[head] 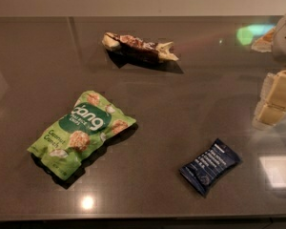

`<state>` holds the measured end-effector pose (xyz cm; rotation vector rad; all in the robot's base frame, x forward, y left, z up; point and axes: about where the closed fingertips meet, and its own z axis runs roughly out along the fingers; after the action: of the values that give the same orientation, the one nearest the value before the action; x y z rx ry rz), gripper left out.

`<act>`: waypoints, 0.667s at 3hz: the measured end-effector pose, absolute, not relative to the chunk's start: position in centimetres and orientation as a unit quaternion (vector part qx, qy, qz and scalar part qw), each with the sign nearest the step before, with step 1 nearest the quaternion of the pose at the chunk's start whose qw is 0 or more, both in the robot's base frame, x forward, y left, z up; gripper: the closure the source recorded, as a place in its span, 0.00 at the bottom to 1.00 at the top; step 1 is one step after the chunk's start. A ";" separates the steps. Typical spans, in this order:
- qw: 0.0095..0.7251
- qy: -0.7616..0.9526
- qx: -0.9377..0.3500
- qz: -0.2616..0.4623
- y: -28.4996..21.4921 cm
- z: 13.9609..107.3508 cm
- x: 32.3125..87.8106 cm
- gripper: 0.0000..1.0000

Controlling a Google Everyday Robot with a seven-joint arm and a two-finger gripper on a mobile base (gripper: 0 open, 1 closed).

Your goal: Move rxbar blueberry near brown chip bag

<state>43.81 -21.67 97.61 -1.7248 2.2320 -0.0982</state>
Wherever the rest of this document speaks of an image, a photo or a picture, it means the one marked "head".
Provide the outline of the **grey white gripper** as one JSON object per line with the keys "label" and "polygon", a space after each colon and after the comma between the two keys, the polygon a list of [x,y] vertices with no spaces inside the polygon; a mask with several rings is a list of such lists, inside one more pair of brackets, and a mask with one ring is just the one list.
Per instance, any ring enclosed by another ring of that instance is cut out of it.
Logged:
{"label": "grey white gripper", "polygon": [[[255,52],[272,52],[278,62],[286,62],[286,13],[264,35],[257,38],[251,49]],[[259,130],[274,127],[286,115],[286,70],[267,73],[260,99],[255,107],[252,124]]]}

